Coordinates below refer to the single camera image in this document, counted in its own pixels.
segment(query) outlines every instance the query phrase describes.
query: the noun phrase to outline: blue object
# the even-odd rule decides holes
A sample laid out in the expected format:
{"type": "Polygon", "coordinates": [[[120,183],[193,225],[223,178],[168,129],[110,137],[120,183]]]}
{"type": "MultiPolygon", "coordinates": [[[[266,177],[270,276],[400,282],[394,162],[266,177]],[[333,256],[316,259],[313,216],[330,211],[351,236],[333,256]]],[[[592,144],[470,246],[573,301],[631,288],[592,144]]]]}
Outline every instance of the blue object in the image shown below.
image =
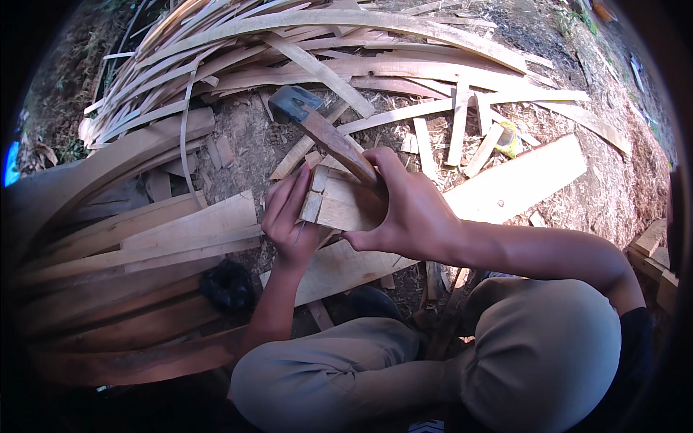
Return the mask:
{"type": "Polygon", "coordinates": [[[17,171],[17,152],[19,152],[19,142],[13,141],[7,151],[7,159],[5,160],[5,173],[3,174],[3,185],[5,187],[19,180],[19,172],[17,171]]]}

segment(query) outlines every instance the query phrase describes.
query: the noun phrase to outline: left hand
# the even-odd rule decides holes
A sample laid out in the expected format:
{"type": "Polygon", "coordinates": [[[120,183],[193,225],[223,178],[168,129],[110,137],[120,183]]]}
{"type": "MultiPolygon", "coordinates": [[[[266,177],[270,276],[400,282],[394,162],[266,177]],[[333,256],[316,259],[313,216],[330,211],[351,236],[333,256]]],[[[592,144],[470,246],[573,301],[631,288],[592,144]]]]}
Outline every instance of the left hand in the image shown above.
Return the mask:
{"type": "Polygon", "coordinates": [[[262,230],[277,247],[277,261],[304,270],[319,243],[319,226],[307,222],[294,245],[303,224],[297,224],[296,219],[306,199],[309,182],[310,167],[307,163],[277,182],[265,197],[265,218],[262,221],[262,230]]]}

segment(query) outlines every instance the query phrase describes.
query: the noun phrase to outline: right hand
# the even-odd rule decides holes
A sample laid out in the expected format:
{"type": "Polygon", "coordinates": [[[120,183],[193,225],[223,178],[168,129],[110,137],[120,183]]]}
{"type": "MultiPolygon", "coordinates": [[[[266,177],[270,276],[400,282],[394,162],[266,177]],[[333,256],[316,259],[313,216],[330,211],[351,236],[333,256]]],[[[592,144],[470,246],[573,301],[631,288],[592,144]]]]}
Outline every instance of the right hand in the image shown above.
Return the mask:
{"type": "Polygon", "coordinates": [[[371,231],[342,234],[356,251],[384,251],[413,260],[449,261],[461,220],[423,173],[409,173],[390,148],[363,152],[387,184],[389,205],[371,231]]]}

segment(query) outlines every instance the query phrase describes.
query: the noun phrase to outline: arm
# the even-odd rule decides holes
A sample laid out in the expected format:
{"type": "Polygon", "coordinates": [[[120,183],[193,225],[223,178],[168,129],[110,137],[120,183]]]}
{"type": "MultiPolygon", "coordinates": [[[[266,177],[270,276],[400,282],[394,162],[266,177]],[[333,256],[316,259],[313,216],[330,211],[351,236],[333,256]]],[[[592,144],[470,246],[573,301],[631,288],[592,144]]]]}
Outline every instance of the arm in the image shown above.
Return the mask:
{"type": "Polygon", "coordinates": [[[408,173],[390,149],[363,155],[378,167],[390,199],[380,226],[343,235],[357,251],[387,251],[532,279],[578,279],[606,296],[619,315],[644,306],[628,260],[609,241],[572,230],[460,220],[430,180],[408,173]]]}
{"type": "Polygon", "coordinates": [[[301,229],[296,219],[308,190],[309,174],[309,167],[304,165],[267,192],[262,229],[277,248],[277,258],[245,331],[239,359],[261,344],[291,337],[296,290],[319,242],[319,227],[306,223],[294,245],[301,229]]]}

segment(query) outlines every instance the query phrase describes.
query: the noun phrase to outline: black shoe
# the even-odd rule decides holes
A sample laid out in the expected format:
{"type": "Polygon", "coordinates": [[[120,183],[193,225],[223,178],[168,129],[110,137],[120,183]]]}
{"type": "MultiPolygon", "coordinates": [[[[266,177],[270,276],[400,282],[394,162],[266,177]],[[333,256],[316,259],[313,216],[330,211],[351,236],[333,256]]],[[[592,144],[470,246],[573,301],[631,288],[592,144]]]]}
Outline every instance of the black shoe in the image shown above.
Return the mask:
{"type": "Polygon", "coordinates": [[[349,306],[359,317],[386,317],[406,325],[397,305],[382,290],[361,285],[349,293],[348,299],[349,306]]]}

